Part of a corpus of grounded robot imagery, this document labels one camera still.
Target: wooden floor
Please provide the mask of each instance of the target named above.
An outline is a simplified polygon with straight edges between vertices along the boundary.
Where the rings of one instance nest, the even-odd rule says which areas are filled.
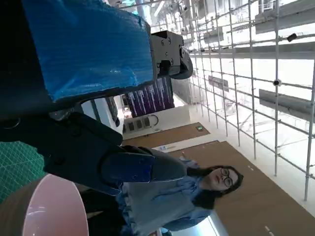
[[[182,151],[201,167],[231,165],[244,175],[241,188],[216,204],[230,236],[315,235],[315,218],[228,142],[211,142],[170,154],[179,157]]]
[[[203,127],[200,123],[189,124],[180,126],[173,129],[160,131],[157,133],[140,136],[133,139],[123,141],[123,145],[143,146],[147,148],[156,148],[166,144],[172,144],[187,139],[192,139],[200,136],[210,134],[206,128],[203,127],[202,131],[198,131],[197,127]]]

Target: ceiling light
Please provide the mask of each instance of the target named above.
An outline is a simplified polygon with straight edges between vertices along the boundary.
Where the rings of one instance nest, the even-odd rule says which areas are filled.
[[[161,3],[159,4],[157,10],[154,13],[154,17],[156,17],[158,15],[158,13],[161,11],[163,5],[164,5],[165,1],[161,1]]]

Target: eyeglasses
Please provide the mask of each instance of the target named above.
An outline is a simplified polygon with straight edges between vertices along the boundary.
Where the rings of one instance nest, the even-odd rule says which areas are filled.
[[[233,180],[230,178],[230,171],[228,169],[221,168],[221,174],[225,176],[224,184],[227,188],[232,187]]]

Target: black hair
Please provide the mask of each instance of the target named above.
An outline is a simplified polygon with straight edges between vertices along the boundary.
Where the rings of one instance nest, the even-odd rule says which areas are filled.
[[[205,177],[208,174],[210,174],[212,171],[219,169],[219,168],[233,170],[238,177],[237,181],[230,188],[223,190],[223,191],[202,190],[201,193],[199,193],[194,198],[194,200],[192,201],[192,203],[196,207],[202,207],[205,209],[213,209],[214,205],[215,205],[216,198],[221,198],[224,195],[235,191],[236,189],[238,189],[241,186],[244,176],[242,174],[240,174],[232,166],[211,166],[211,167],[204,168],[204,169],[195,169],[195,168],[188,167],[187,168],[187,175],[191,176],[191,177]]]

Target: display screen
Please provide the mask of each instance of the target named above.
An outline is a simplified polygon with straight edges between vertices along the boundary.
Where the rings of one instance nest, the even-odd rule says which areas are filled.
[[[126,99],[133,118],[175,107],[170,78],[159,78],[142,90],[127,93]]]

